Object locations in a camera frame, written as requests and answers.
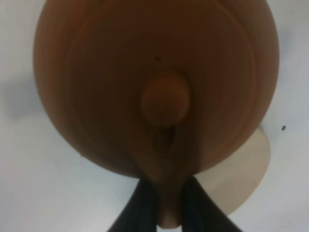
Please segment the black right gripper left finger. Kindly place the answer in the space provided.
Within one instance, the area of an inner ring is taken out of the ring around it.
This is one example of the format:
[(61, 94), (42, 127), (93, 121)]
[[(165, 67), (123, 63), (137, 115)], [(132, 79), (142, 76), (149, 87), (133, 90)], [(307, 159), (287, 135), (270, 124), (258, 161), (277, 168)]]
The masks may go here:
[(160, 198), (150, 180), (139, 180), (127, 205), (108, 229), (110, 232), (156, 232)]

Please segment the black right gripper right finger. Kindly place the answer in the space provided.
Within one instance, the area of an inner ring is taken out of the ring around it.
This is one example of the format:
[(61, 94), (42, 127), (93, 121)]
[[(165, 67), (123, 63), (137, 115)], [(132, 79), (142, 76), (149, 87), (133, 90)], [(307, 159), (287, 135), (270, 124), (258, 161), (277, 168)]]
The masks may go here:
[(183, 232), (241, 232), (212, 201), (195, 177), (191, 177), (182, 191)]

